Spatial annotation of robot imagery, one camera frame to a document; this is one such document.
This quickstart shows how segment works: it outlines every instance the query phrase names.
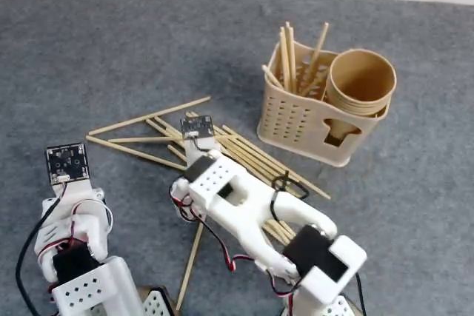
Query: black wire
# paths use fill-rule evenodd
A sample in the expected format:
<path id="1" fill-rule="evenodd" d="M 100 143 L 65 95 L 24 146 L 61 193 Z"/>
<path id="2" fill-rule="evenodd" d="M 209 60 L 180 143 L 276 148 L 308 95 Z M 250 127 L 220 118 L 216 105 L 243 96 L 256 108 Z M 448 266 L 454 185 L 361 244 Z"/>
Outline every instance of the black wire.
<path id="1" fill-rule="evenodd" d="M 362 314 L 367 316 L 367 312 L 365 311 L 364 290 L 362 289 L 362 280 L 359 273 L 355 274 L 355 279 L 357 280 L 358 299 L 361 303 Z"/>
<path id="2" fill-rule="evenodd" d="M 35 306 L 33 305 L 33 302 L 30 299 L 30 296 L 28 295 L 26 289 L 24 288 L 23 282 L 21 281 L 21 268 L 23 267 L 24 256 L 27 253 L 27 250 L 28 250 L 28 247 L 31 244 L 31 241 L 34 239 L 34 237 L 38 233 L 41 226 L 43 226 L 43 223 L 51 215 L 53 210 L 58 206 L 59 202 L 63 198 L 63 196 L 66 192 L 66 188 L 67 188 L 67 183 L 64 184 L 64 188 L 63 188 L 61 196 L 58 198 L 58 200 L 56 200 L 54 202 L 54 204 L 51 205 L 51 207 L 45 212 L 43 217 L 33 227 L 33 229 L 31 230 L 30 234 L 27 237 L 27 240 L 24 242 L 24 245 L 21 248 L 20 255 L 18 256 L 18 261 L 16 262 L 16 269 L 15 269 L 16 285 L 18 286 L 18 289 L 20 291 L 21 296 L 23 297 L 24 302 L 27 304 L 28 310 L 30 310 L 31 315 L 33 315 L 33 316 L 41 316 L 41 314 L 39 314 L 39 312 L 36 310 Z"/>
<path id="3" fill-rule="evenodd" d="M 299 287 L 300 282 L 303 280 L 303 279 L 298 280 L 298 282 L 295 285 L 293 285 L 290 290 L 282 292 L 280 290 L 277 290 L 277 288 L 275 287 L 275 277 L 272 275 L 272 273 L 269 272 L 268 269 L 267 269 L 267 274 L 270 277 L 270 285 L 272 286 L 272 290 L 278 296 L 291 295 L 292 293 L 294 293 L 297 290 L 297 288 Z"/>
<path id="4" fill-rule="evenodd" d="M 196 139 L 196 137 L 193 137 L 193 143 L 194 143 L 194 146 L 196 146 L 196 148 L 201 151 L 201 152 L 209 152 L 210 149 L 205 149 L 205 148 L 201 148 L 200 146 L 198 146 L 198 141 Z"/>

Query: cable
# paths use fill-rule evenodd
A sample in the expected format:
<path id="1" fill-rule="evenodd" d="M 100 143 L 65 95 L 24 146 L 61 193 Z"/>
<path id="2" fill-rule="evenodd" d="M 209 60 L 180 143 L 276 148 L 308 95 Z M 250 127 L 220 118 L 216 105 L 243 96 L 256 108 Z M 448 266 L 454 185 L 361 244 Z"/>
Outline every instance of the cable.
<path id="1" fill-rule="evenodd" d="M 104 204 L 104 202 L 100 201 L 100 200 L 95 200 L 95 199 L 84 199 L 84 200 L 81 200 L 79 201 L 76 205 L 73 206 L 73 208 L 71 209 L 71 215 L 75 215 L 76 212 L 77 212 L 77 209 L 83 204 L 83 203 L 87 203 L 87 202 L 90 202 L 90 203 L 95 203 L 95 204 L 99 204 L 101 205 L 102 207 L 105 208 L 106 210 L 106 213 L 108 215 L 108 218 L 110 219 L 109 221 L 109 228 L 107 229 L 107 231 L 105 232 L 107 235 L 112 231 L 112 228 L 113 228 L 113 213 L 112 213 L 112 210 L 110 210 L 110 207 L 108 207 L 106 204 Z M 71 237 L 74 236 L 74 229 L 73 229 L 73 224 L 74 224 L 74 221 L 71 223 Z"/>
<path id="2" fill-rule="evenodd" d="M 212 233 L 213 236 L 216 238 L 216 240 L 219 242 L 219 244 L 221 245 L 221 248 L 222 248 L 222 252 L 224 253 L 225 263 L 227 265 L 227 268 L 231 272 L 234 272 L 237 269 L 236 260 L 238 260 L 238 259 L 251 260 L 251 261 L 255 260 L 254 258 L 250 257 L 249 255 L 234 255 L 233 257 L 230 257 L 229 250 L 225 246 L 225 243 L 223 242 L 223 240 L 217 235 L 217 233 L 214 232 L 214 230 L 206 223 L 206 221 L 204 221 L 200 216 L 198 216 L 194 212 L 192 207 L 190 208 L 190 211 L 191 211 L 191 214 L 193 214 L 194 218 L 196 220 L 198 220 L 200 223 L 202 223 L 204 225 L 204 227 L 206 227 L 206 229 L 210 233 Z"/>
<path id="3" fill-rule="evenodd" d="M 273 292 L 275 292 L 275 294 L 279 297 L 286 297 L 286 296 L 292 295 L 297 290 L 297 288 L 299 287 L 299 284 L 302 280 L 302 279 L 298 280 L 298 282 L 295 285 L 293 285 L 290 290 L 282 292 L 280 290 L 277 290 L 277 288 L 275 286 L 275 276 L 272 273 L 270 273 L 270 271 L 268 269 L 267 269 L 267 274 L 270 277 L 270 285 L 272 286 Z"/>
<path id="4" fill-rule="evenodd" d="M 362 314 L 364 316 L 367 316 L 367 311 L 365 310 L 365 302 L 364 302 L 364 290 L 362 290 L 362 280 L 359 273 L 355 274 L 355 279 L 357 280 L 358 299 L 361 303 Z"/>
<path id="5" fill-rule="evenodd" d="M 288 297 L 288 316 L 293 316 L 293 294 Z"/>
<path id="6" fill-rule="evenodd" d="M 30 310 L 30 313 L 32 316 L 41 316 L 41 315 L 39 314 L 39 312 L 36 310 L 35 306 L 33 305 L 33 302 L 31 301 L 30 296 L 28 295 L 26 289 L 24 288 L 23 282 L 21 281 L 21 268 L 23 267 L 24 256 L 27 253 L 27 250 L 31 244 L 31 241 L 34 239 L 34 237 L 40 230 L 41 226 L 43 226 L 43 223 L 51 215 L 53 210 L 59 205 L 59 202 L 64 197 L 66 188 L 67 188 L 67 183 L 64 184 L 64 188 L 59 198 L 54 202 L 53 205 L 50 206 L 50 208 L 44 213 L 43 217 L 33 227 L 33 229 L 31 230 L 30 234 L 27 237 L 27 240 L 24 242 L 24 245 L 21 248 L 20 254 L 18 256 L 18 261 L 16 262 L 16 268 L 15 268 L 16 285 L 20 291 L 21 296 L 23 297 L 24 302 L 27 304 L 27 308 L 28 310 Z"/>
<path id="7" fill-rule="evenodd" d="M 201 148 L 200 146 L 198 146 L 198 140 L 196 139 L 196 137 L 193 137 L 192 140 L 193 140 L 194 146 L 196 146 L 196 148 L 197 148 L 199 151 L 205 152 L 205 153 L 207 153 L 207 152 L 210 151 L 210 149 L 205 149 L 205 148 Z"/>

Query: wooden chopstick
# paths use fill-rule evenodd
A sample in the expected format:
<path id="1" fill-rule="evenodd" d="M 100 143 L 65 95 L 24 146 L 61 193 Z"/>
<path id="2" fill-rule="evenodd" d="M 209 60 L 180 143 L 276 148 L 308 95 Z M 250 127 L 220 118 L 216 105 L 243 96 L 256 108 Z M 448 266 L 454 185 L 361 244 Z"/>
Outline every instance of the wooden chopstick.
<path id="1" fill-rule="evenodd" d="M 290 91 L 290 64 L 288 63 L 287 38 L 284 34 L 283 27 L 280 27 L 280 56 L 283 72 L 283 87 L 286 91 Z"/>
<path id="2" fill-rule="evenodd" d="M 291 92 L 296 93 L 295 34 L 288 21 L 285 24 L 285 32 L 287 37 L 288 59 L 290 63 Z"/>
<path id="3" fill-rule="evenodd" d="M 319 40 L 318 43 L 316 44 L 316 47 L 314 48 L 313 55 L 311 56 L 311 62 L 309 67 L 307 68 L 307 71 L 304 75 L 304 80 L 305 81 L 313 81 L 313 76 L 316 71 L 316 67 L 318 64 L 318 57 L 319 53 L 321 52 L 321 49 L 324 44 L 324 40 L 326 39 L 326 34 L 327 34 L 327 29 L 329 28 L 329 24 L 327 22 L 324 23 L 323 28 L 321 30 L 321 34 L 319 35 Z"/>
<path id="4" fill-rule="evenodd" d="M 92 142 L 95 142 L 97 144 L 101 144 L 102 146 L 106 146 L 106 147 L 109 147 L 109 148 L 114 148 L 114 149 L 117 149 L 119 151 L 130 153 L 131 155 L 136 155 L 138 157 L 147 159 L 149 161 L 160 163 L 160 164 L 162 164 L 164 166 L 167 166 L 167 167 L 171 167 L 171 168 L 174 168 L 174 169 L 177 169 L 177 170 L 186 170 L 186 167 L 182 166 L 181 164 L 176 164 L 176 163 L 167 161 L 166 159 L 155 157 L 154 155 L 149 155 L 148 153 L 137 151 L 136 149 L 131 149 L 131 148 L 128 148 L 128 147 L 124 147 L 124 146 L 121 146 L 119 144 L 113 144 L 111 142 L 104 141 L 104 140 L 101 140 L 100 138 L 89 136 L 89 135 L 86 136 L 86 139 L 88 141 L 92 141 Z"/>
<path id="5" fill-rule="evenodd" d="M 278 79 L 273 75 L 272 71 L 270 70 L 270 68 L 268 68 L 267 66 L 263 65 L 261 66 L 261 68 L 264 70 L 265 74 L 267 75 L 268 79 L 273 83 L 273 85 L 277 86 L 278 88 L 280 89 L 283 89 L 283 86 L 281 85 L 281 83 L 278 81 Z"/>
<path id="6" fill-rule="evenodd" d="M 127 125 L 134 124 L 134 123 L 140 122 L 140 121 L 145 121 L 148 118 L 153 118 L 155 116 L 168 114 L 170 112 L 175 112 L 175 111 L 178 111 L 178 110 L 181 110 L 181 109 L 185 109 L 187 107 L 192 107 L 194 105 L 204 103 L 205 101 L 209 101 L 209 100 L 210 100 L 210 96 L 207 96 L 205 98 L 201 98 L 201 99 L 198 99 L 198 100 L 195 100 L 195 101 L 190 101 L 189 103 L 181 104 L 181 105 L 178 105 L 176 107 L 170 107 L 170 108 L 165 109 L 165 110 L 161 110 L 161 111 L 153 112 L 151 114 L 139 116 L 138 118 L 131 118 L 130 120 L 126 120 L 126 121 L 123 121 L 123 122 L 118 122 L 117 124 L 113 124 L 113 125 L 110 125 L 110 126 L 102 127 L 100 129 L 89 131 L 89 135 L 90 136 L 97 135 L 99 133 L 103 133 L 103 132 L 106 132 L 106 131 L 111 131 L 111 130 L 114 130 L 114 129 L 118 129 L 119 127 L 127 126 Z"/>

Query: paper cup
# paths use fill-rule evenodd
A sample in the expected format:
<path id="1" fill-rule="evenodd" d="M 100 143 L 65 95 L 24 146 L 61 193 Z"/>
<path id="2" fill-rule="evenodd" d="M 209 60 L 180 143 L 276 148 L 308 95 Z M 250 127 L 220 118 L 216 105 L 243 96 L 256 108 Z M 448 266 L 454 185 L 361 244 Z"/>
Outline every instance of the paper cup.
<path id="1" fill-rule="evenodd" d="M 385 57 L 369 50 L 348 50 L 330 66 L 327 101 L 349 114 L 369 117 L 387 106 L 396 82 L 395 69 Z M 356 130 L 340 120 L 330 122 L 330 135 L 339 140 Z"/>

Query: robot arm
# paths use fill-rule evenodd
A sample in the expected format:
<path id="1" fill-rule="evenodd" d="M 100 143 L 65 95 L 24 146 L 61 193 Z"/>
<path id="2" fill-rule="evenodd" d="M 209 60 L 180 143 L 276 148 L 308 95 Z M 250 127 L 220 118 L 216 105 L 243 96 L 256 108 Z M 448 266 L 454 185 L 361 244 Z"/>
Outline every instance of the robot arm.
<path id="1" fill-rule="evenodd" d="M 54 285 L 60 315 L 147 315 L 125 261 L 107 257 L 113 217 L 104 192 L 90 184 L 84 145 L 51 147 L 46 156 L 56 197 L 43 201 L 43 216 L 58 203 L 41 225 L 34 250 Z"/>
<path id="2" fill-rule="evenodd" d="M 325 214 L 287 192 L 275 196 L 272 187 L 218 150 L 199 149 L 200 140 L 185 141 L 187 157 L 194 161 L 172 185 L 172 197 L 224 227 L 261 270 L 298 284 L 292 295 L 295 316 L 320 315 L 361 268 L 366 252 L 347 236 L 337 236 Z M 282 253 L 265 242 L 261 231 L 273 218 L 272 201 L 278 219 L 303 227 Z"/>

